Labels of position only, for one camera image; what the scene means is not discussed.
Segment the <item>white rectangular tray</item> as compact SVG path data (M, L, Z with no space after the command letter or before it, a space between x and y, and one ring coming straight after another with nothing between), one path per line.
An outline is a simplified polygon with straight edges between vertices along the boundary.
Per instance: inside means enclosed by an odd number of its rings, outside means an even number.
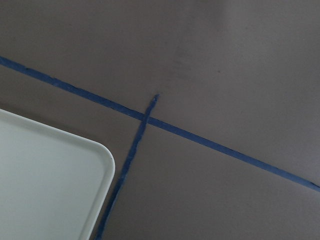
M88 240L114 174L104 145L2 110L1 239Z

